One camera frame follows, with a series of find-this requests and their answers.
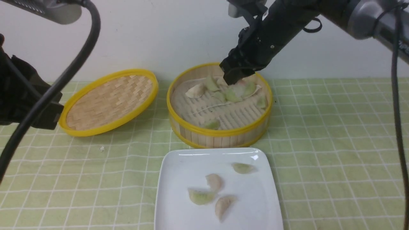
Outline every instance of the green checkered tablecloth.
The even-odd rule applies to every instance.
[[[160,81],[138,118],[102,135],[30,129],[0,186],[0,230],[152,230],[163,156],[188,148],[170,128],[169,84]],[[271,122],[254,147],[269,159],[285,229],[400,230],[404,194],[389,79],[269,84]],[[85,85],[70,83],[62,101]],[[400,89],[407,143],[408,79]],[[0,127],[0,147],[15,127]]]

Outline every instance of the dumpling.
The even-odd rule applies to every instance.
[[[253,95],[256,89],[257,89],[257,86],[254,82],[252,81],[247,82],[242,97],[246,98],[246,97]]]
[[[206,176],[207,184],[210,187],[210,190],[214,192],[220,191],[223,186],[222,178],[217,174],[210,174]]]
[[[248,164],[234,163],[232,164],[234,171],[240,174],[248,174],[253,171],[254,166]]]
[[[212,92],[220,90],[212,76],[206,77],[204,84],[206,85],[206,88]]]
[[[243,100],[241,97],[237,96],[236,92],[231,87],[226,90],[225,95],[226,95],[226,99],[233,103]]]
[[[219,218],[220,222],[222,222],[222,218],[226,210],[229,209],[231,204],[236,200],[237,198],[235,196],[224,196],[217,200],[214,212],[216,213],[216,216]]]
[[[220,85],[220,86],[227,86],[227,83],[226,83],[226,81],[223,79],[223,77],[219,77],[218,79],[217,79],[217,82],[216,82],[218,85]]]
[[[185,95],[188,98],[199,98],[201,97],[206,91],[206,87],[203,83],[197,84],[190,88]]]
[[[226,96],[222,92],[215,92],[213,94],[213,97],[217,98],[217,100],[225,103],[226,102]]]
[[[218,119],[210,120],[203,125],[203,128],[218,130],[220,128],[220,121]]]
[[[264,95],[262,95],[262,96],[257,100],[256,106],[257,106],[258,108],[266,108],[266,107],[267,107],[267,102],[265,101],[265,96],[264,96]]]
[[[243,79],[240,79],[236,84],[229,86],[229,89],[232,89],[236,96],[244,98],[244,92],[246,91],[247,82]]]
[[[203,192],[194,189],[188,189],[190,200],[197,205],[205,205],[214,200],[214,192]]]

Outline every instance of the bamboo steamer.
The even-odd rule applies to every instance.
[[[222,77],[223,74],[219,63],[203,64],[183,72],[169,87],[166,100],[172,130],[183,142],[194,148],[248,147],[267,130],[273,93],[258,73],[248,79],[261,88],[242,102],[206,109],[206,105],[215,100],[211,92],[206,92],[199,99],[185,96],[185,92],[201,79],[209,75]],[[265,109],[255,106],[256,100],[262,96],[265,96],[267,102]],[[207,120],[215,118],[220,120],[220,130],[201,127]]]

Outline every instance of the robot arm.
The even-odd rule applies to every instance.
[[[276,0],[264,15],[247,10],[249,1],[229,2],[249,22],[240,32],[236,48],[220,64],[229,85],[264,69],[320,14],[355,39],[374,37],[392,49],[396,17],[390,10],[397,6],[396,0]],[[260,5],[260,1],[253,1],[253,5]],[[257,17],[252,20],[249,14]],[[399,56],[409,63],[409,13],[402,12],[402,21]]]

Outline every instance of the white plate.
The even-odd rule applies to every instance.
[[[234,162],[254,165],[256,172],[236,173]],[[187,189],[209,189],[205,176],[216,173],[224,188],[208,205],[195,205]],[[215,203],[224,195],[237,201],[222,223]],[[155,230],[283,230],[277,190],[265,154],[254,148],[188,149],[169,152],[162,162],[156,195]]]

